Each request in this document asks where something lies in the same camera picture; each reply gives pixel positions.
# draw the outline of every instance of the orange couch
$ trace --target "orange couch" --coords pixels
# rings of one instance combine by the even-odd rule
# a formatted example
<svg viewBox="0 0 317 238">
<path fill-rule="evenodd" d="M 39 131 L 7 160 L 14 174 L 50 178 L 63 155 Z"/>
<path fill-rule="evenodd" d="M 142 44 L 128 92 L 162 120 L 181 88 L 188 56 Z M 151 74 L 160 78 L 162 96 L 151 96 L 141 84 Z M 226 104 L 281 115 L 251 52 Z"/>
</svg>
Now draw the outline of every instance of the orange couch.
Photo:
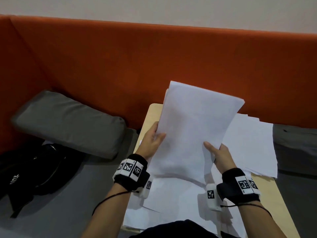
<svg viewBox="0 0 317 238">
<path fill-rule="evenodd" d="M 243 98 L 241 113 L 317 128 L 317 35 L 1 16 L 0 153 L 9 119 L 43 89 L 142 126 L 170 80 Z"/>
</svg>

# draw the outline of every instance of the dark clothing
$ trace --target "dark clothing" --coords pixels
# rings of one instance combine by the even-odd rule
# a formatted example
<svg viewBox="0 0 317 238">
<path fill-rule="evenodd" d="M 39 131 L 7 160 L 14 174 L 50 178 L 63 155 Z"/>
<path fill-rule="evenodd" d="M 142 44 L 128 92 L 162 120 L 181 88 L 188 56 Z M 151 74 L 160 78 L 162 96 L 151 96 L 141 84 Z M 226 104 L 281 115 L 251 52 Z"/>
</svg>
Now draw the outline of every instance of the dark clothing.
<svg viewBox="0 0 317 238">
<path fill-rule="evenodd" d="M 221 232 L 223 238 L 234 238 L 235 236 Z M 199 237 L 217 238 L 217 236 L 191 220 L 179 220 L 168 224 L 162 224 L 147 228 L 145 231 L 130 238 L 162 238 L 162 237 Z"/>
</svg>

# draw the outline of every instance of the gray pillow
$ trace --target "gray pillow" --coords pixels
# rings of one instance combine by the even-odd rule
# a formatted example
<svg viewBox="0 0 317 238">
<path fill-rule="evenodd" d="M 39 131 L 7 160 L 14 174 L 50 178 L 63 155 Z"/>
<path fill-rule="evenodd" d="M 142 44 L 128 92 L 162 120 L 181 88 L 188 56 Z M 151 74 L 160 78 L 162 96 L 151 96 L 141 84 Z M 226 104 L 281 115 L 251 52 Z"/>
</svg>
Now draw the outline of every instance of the gray pillow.
<svg viewBox="0 0 317 238">
<path fill-rule="evenodd" d="M 117 155 L 126 131 L 121 117 L 50 91 L 35 96 L 11 121 L 22 132 L 107 159 Z"/>
</svg>

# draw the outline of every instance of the light wood tabletop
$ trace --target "light wood tabletop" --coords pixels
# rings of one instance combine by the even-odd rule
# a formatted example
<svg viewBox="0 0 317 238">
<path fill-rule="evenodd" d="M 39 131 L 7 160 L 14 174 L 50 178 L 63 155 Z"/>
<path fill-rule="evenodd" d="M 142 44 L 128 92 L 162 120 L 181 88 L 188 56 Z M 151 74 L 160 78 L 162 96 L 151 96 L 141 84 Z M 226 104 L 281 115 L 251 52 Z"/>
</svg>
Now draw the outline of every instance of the light wood tabletop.
<svg viewBox="0 0 317 238">
<path fill-rule="evenodd" d="M 148 131 L 155 121 L 159 121 L 162 108 L 163 104 L 153 103 L 150 105 L 137 144 L 134 148 L 134 152 L 139 147 L 140 140 L 143 139 L 145 132 Z M 275 222 L 282 229 L 284 234 L 288 238 L 299 238 L 295 224 L 288 212 L 275 180 L 273 178 L 257 176 L 254 174 L 252 174 L 252 178 L 262 193 L 261 203 L 270 211 Z"/>
</svg>

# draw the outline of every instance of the wire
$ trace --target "wire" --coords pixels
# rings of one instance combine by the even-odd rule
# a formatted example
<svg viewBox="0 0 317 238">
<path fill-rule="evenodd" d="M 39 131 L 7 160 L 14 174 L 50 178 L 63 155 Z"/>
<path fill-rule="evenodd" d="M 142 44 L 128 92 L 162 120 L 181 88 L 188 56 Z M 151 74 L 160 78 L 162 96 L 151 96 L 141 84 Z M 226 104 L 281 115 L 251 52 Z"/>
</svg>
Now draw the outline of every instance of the wire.
<svg viewBox="0 0 317 238">
<path fill-rule="evenodd" d="M 103 202 L 105 202 L 106 200 L 109 200 L 110 198 L 112 197 L 115 197 L 115 196 L 118 196 L 118 195 L 123 195 L 123 194 L 127 194 L 127 193 L 139 193 L 138 191 L 124 191 L 124 192 L 120 192 L 120 193 L 117 193 L 117 194 L 114 194 L 112 196 L 109 196 L 107 198 L 105 198 L 104 200 L 102 200 L 101 202 L 99 202 L 96 207 L 93 209 L 93 213 L 91 216 L 93 216 L 93 214 L 95 213 L 95 210 L 98 208 L 98 206 L 100 206 Z"/>
<path fill-rule="evenodd" d="M 220 205 L 220 207 L 235 207 L 235 206 L 243 206 L 243 205 L 252 205 L 252 206 L 260 207 L 260 208 L 264 209 L 264 210 L 272 217 L 271 213 L 270 213 L 266 208 L 264 208 L 263 206 L 260 206 L 260 205 L 256 205 L 256 204 L 246 204 L 246 203 L 243 203 L 243 204 L 229 205 L 229 206 L 227 206 L 227 205 Z"/>
</svg>

